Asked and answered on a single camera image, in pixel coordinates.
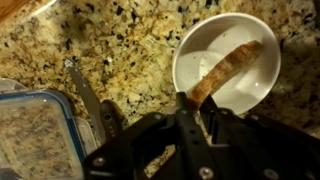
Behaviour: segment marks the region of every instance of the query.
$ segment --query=bowl rim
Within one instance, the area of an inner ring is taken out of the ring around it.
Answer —
[[[272,88],[274,87],[279,73],[280,73],[280,68],[281,68],[281,51],[280,51],[280,47],[279,47],[279,43],[278,40],[275,36],[275,33],[272,31],[272,29],[261,19],[250,15],[250,14],[246,14],[246,13],[240,13],[240,12],[231,12],[231,13],[223,13],[223,14],[218,14],[218,15],[214,15],[211,16],[207,19],[204,19],[200,22],[198,22],[197,24],[193,25],[184,35],[184,37],[181,39],[181,41],[179,42],[176,51],[174,52],[173,56],[172,56],[172,79],[173,79],[173,84],[174,84],[174,88],[176,92],[181,92],[182,90],[179,89],[179,87],[177,86],[177,78],[176,78],[176,68],[177,68],[177,59],[181,53],[181,50],[183,49],[183,45],[186,43],[186,41],[190,38],[190,36],[192,36],[199,28],[201,28],[202,26],[212,22],[212,21],[216,21],[219,19],[223,19],[223,18],[230,18],[230,17],[235,17],[235,18],[241,18],[241,19],[248,19],[254,23],[256,23],[257,25],[261,26],[263,29],[266,30],[268,36],[270,36],[271,40],[273,42],[275,42],[275,44],[277,46],[274,47],[275,49],[275,59],[277,59],[276,63],[276,68],[274,69],[275,73],[273,75],[272,80],[270,80],[269,84],[270,86],[267,88],[267,90],[265,90],[263,92],[263,98],[257,99],[256,103],[254,103],[252,105],[251,108],[241,112],[247,112],[248,110],[252,109],[253,107],[255,107],[257,104],[259,104],[272,90]]]

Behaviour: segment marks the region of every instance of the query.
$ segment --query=white bowl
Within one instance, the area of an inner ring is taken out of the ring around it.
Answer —
[[[241,114],[257,105],[273,87],[281,56],[272,30],[260,19],[243,13],[226,13],[194,25],[173,56],[173,82],[177,92],[192,88],[223,57],[241,44],[257,40],[263,50],[246,72],[241,72],[216,93],[218,107]]]

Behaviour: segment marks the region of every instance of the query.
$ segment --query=speckled countertop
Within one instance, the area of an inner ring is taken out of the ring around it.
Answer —
[[[303,130],[318,125],[320,32],[312,0],[34,0],[1,23],[0,76],[58,89],[86,118],[63,65],[70,57],[97,96],[118,103],[132,124],[174,105],[171,57],[179,40],[198,21],[226,12],[262,19],[282,50],[279,78],[252,111]]]

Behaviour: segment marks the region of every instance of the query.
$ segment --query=black handle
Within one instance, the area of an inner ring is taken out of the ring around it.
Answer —
[[[103,100],[100,105],[100,117],[106,133],[106,142],[123,131],[124,115],[115,102]]]

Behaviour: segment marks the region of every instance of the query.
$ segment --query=knife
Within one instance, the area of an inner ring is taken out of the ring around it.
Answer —
[[[119,134],[122,129],[123,113],[117,104],[111,100],[100,103],[92,87],[76,67],[74,61],[66,58],[64,61],[73,83],[83,100],[85,108],[97,131],[100,143],[106,143]]]

